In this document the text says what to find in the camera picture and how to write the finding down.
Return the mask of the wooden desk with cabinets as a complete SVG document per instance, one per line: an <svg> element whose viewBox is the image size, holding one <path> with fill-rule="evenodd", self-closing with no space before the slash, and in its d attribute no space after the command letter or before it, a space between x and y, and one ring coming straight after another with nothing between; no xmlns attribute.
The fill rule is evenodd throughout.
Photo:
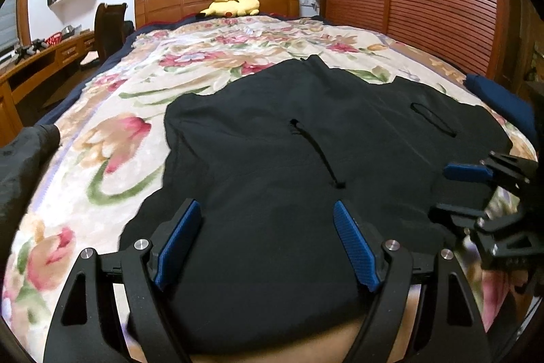
<svg viewBox="0 0 544 363"><path fill-rule="evenodd" d="M35 125L90 73L81 62L93 50L94 33L88 30L1 69L2 146Z"/></svg>

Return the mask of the floral bed blanket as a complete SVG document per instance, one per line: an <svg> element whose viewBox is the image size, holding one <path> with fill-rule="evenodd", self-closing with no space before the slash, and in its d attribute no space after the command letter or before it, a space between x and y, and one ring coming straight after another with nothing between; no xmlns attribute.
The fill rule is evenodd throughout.
<svg viewBox="0 0 544 363"><path fill-rule="evenodd" d="M56 119L60 147L6 242L2 316L26 357L43 358L77 253L87 246L115 251L124 226L162 185L167 106L310 55L371 84L403 77L462 103L478 101L464 89L464 75L435 56L373 31L308 18L212 19L132 35Z"/></svg>

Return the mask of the red basket on desk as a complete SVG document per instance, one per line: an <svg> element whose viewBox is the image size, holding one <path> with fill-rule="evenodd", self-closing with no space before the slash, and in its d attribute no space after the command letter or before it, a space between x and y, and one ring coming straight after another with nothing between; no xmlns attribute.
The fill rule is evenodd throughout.
<svg viewBox="0 0 544 363"><path fill-rule="evenodd" d="M57 31L56 33L53 33L53 35L49 36L49 38L47 38L45 42L47 43L49 47L51 47L51 46L55 46L59 44L62 41L62 39L63 39L62 32Z"/></svg>

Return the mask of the dark grey folded garment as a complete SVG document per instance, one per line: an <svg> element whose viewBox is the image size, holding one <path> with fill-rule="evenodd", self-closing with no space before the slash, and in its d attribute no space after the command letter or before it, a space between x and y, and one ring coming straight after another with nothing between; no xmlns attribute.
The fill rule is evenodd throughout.
<svg viewBox="0 0 544 363"><path fill-rule="evenodd" d="M41 170L59 144L60 132L55 125L35 125L23 128L1 148L1 265L7 260Z"/></svg>

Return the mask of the grey window blind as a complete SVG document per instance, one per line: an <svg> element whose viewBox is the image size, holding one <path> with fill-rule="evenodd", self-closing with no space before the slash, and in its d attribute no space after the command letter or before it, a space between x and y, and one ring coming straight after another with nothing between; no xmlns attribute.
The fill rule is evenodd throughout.
<svg viewBox="0 0 544 363"><path fill-rule="evenodd" d="M0 53L11 52L18 44L17 0L5 0L0 9Z"/></svg>

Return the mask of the folded navy blue garment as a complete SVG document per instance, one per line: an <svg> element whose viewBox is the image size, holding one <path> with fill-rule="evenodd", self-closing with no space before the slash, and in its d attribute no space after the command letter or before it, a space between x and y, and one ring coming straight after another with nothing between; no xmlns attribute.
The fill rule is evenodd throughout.
<svg viewBox="0 0 544 363"><path fill-rule="evenodd" d="M535 113L531 105L496 82L480 75L467 75L465 87L514 125L534 145L537 142Z"/></svg>

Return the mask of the dark wooden chair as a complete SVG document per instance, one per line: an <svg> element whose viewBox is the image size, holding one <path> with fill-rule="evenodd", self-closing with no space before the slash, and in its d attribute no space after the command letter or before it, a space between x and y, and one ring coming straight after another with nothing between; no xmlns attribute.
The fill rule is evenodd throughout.
<svg viewBox="0 0 544 363"><path fill-rule="evenodd" d="M124 15L127 3L98 5L94 20L94 48L102 64L123 47L126 38L135 31L132 20Z"/></svg>

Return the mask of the yellow pikachu plush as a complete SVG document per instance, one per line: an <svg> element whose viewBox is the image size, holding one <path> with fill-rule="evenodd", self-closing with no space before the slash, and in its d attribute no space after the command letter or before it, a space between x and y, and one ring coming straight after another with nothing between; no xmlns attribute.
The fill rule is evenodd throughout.
<svg viewBox="0 0 544 363"><path fill-rule="evenodd" d="M213 0L199 12L201 17L244 17L259 13L259 0Z"/></svg>

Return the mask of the black trench coat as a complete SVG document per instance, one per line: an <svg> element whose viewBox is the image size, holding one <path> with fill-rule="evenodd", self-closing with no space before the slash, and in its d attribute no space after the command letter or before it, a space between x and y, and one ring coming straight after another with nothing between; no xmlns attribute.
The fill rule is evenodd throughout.
<svg viewBox="0 0 544 363"><path fill-rule="evenodd" d="M434 253L454 237L436 203L482 209L491 189L450 181L512 142L484 108L397 77L373 85L319 57L288 60L164 116L162 187L124 227L121 248L184 200L205 219L171 297L193 355L286 344L358 317L367 298L333 224L343 200L386 238Z"/></svg>

